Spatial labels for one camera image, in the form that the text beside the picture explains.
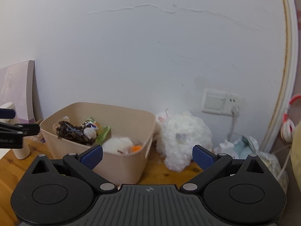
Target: white wall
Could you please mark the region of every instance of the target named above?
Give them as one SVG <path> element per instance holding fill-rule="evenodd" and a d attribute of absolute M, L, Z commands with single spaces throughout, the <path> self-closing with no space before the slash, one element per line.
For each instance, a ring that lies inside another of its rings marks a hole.
<path fill-rule="evenodd" d="M 78 101 L 204 114 L 205 88 L 246 103 L 235 132 L 262 141 L 281 84 L 281 0 L 0 0 L 0 67 L 35 60 L 43 118 Z"/>

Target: white fluffy plush toy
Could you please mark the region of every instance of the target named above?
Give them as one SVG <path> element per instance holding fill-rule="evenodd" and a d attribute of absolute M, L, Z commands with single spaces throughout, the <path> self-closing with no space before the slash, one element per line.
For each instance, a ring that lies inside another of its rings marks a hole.
<path fill-rule="evenodd" d="M 171 115 L 167 111 L 156 116 L 154 139 L 157 151 L 166 156 L 169 170 L 181 172 L 192 160 L 192 148 L 199 144 L 212 150 L 212 133 L 202 119 L 189 112 Z"/>

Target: blue gripper pad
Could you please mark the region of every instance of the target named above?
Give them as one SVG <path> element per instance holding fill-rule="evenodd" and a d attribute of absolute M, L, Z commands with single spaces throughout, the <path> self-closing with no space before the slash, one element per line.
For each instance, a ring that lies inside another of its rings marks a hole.
<path fill-rule="evenodd" d="M 211 153 L 200 145 L 195 145 L 192 149 L 192 159 L 203 170 L 210 167 L 218 160 L 218 156 Z"/>
<path fill-rule="evenodd" d="M 103 156 L 102 147 L 99 145 L 89 153 L 85 154 L 80 163 L 84 164 L 87 168 L 93 170 L 99 162 L 101 162 Z"/>

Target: red white headphones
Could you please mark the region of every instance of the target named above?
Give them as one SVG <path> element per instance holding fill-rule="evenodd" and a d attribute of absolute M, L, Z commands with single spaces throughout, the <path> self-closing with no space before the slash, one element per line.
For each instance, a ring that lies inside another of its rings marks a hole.
<path fill-rule="evenodd" d="M 301 94 L 294 95 L 291 98 L 291 100 L 289 101 L 289 103 L 285 109 L 285 112 L 283 114 L 280 134 L 281 134 L 281 137 L 288 143 L 291 143 L 293 141 L 295 125 L 287 113 L 290 110 L 290 107 L 292 106 L 292 104 L 299 99 L 301 99 Z"/>

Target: black gripper base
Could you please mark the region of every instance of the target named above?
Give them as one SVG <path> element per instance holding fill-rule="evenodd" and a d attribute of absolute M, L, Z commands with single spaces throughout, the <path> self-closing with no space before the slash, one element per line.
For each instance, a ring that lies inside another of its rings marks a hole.
<path fill-rule="evenodd" d="M 65 224 L 65 226 L 96 225 L 230 226 L 231 224 L 211 215 L 197 195 L 183 194 L 175 185 L 123 185 L 121 190 L 114 194 L 100 195 L 89 212 L 80 219 Z"/>

